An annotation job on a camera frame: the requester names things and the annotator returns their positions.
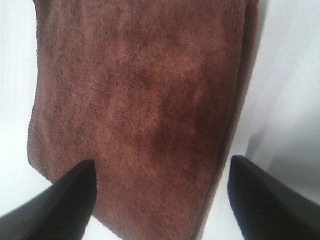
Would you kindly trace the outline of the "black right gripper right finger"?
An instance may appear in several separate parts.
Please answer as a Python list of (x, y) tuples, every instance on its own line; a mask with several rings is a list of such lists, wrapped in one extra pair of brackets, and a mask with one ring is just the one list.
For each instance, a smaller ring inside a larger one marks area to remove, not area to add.
[(246, 240), (318, 240), (320, 207), (248, 158), (231, 159), (228, 197)]

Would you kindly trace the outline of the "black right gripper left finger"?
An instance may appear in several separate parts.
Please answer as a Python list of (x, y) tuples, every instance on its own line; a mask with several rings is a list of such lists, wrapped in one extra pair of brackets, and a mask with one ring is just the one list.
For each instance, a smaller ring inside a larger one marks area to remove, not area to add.
[(93, 213), (95, 162), (83, 160), (37, 197), (0, 218), (2, 240), (81, 240)]

